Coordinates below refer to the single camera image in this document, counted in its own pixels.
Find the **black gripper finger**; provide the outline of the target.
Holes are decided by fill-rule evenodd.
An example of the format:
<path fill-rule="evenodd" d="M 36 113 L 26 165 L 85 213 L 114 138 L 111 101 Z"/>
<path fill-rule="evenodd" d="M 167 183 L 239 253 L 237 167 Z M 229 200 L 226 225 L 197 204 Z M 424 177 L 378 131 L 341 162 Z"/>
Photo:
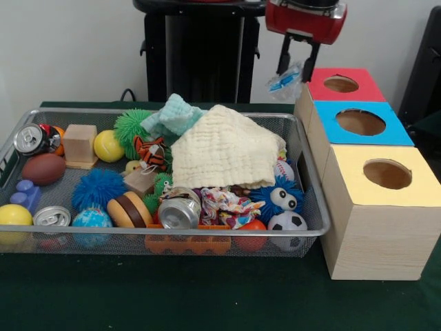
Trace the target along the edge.
<path fill-rule="evenodd" d="M 284 74 L 289 68 L 289 64 L 291 61 L 291 57 L 289 53 L 290 43 L 291 43 L 291 35 L 286 34 L 280 51 L 276 74 Z"/>
<path fill-rule="evenodd" d="M 316 64 L 316 59 L 318 56 L 318 52 L 320 49 L 320 43 L 316 43 L 315 41 L 311 41 L 309 43 L 311 45 L 311 53 L 309 57 L 305 60 L 303 70 L 302 70 L 302 82 L 307 83 L 311 81 L 312 74 L 314 71 L 314 67 Z"/>

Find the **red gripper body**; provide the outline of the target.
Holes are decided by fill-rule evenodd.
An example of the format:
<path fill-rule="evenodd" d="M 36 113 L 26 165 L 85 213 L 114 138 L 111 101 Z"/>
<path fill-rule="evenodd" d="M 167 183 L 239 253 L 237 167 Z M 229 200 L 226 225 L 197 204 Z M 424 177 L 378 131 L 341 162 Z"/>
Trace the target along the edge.
<path fill-rule="evenodd" d="M 331 45 L 338 38 L 347 17 L 341 1 L 267 1 L 267 29 L 292 34 L 316 43 Z"/>

